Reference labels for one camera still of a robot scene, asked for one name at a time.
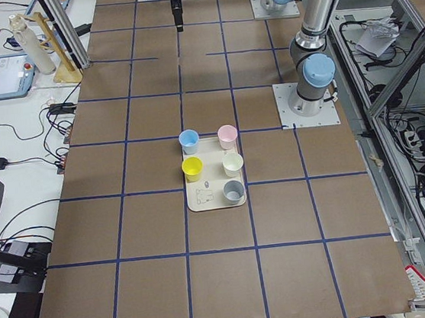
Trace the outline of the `grey robot arm near tray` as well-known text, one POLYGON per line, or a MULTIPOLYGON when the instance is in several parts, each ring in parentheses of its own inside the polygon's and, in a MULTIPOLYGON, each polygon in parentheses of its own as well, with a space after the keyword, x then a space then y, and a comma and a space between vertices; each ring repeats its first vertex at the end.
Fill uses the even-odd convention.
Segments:
POLYGON ((333 60, 321 49, 325 46, 327 28, 338 1, 307 0, 301 29, 290 46, 299 82, 296 91, 289 96, 288 106, 302 117, 320 112, 325 91, 335 75, 333 60))

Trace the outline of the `white arm base plate near rack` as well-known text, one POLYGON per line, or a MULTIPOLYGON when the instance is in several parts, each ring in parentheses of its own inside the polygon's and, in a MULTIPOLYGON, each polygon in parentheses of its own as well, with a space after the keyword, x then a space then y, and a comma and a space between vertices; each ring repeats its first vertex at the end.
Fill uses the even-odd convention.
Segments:
POLYGON ((284 5, 276 4, 273 0, 250 0, 250 2, 255 20, 298 18, 300 15, 295 1, 284 5))

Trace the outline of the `white arm base plate near tray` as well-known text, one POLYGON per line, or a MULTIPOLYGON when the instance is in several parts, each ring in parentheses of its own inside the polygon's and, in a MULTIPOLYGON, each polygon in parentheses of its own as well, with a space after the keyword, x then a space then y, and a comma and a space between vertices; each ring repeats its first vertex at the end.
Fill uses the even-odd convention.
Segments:
POLYGON ((275 84, 272 88, 284 130, 340 124, 335 105, 337 99, 332 98, 328 89, 322 99, 305 101, 298 96, 295 82, 275 84))

